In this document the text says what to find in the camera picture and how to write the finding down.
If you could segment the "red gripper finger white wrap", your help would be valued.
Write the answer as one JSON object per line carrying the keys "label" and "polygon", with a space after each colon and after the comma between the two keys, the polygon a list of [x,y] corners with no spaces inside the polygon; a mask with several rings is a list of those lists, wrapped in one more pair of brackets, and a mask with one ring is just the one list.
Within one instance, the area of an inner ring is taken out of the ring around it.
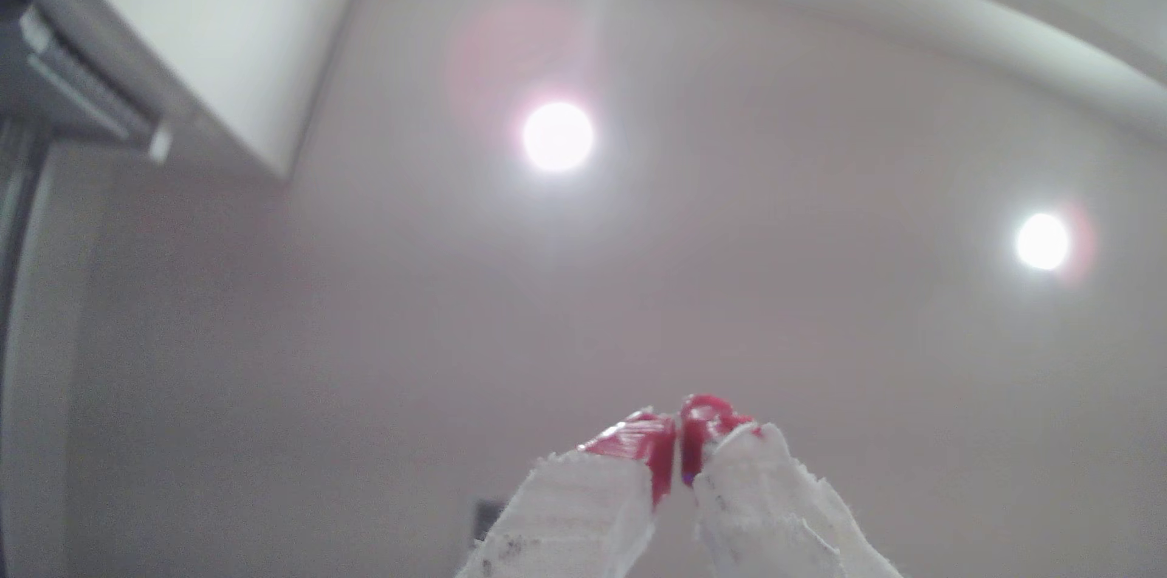
{"label": "red gripper finger white wrap", "polygon": [[534,464],[457,577],[626,577],[672,488],[675,415],[651,408]]}
{"label": "red gripper finger white wrap", "polygon": [[680,427],[682,478],[714,577],[901,577],[771,422],[693,394]]}

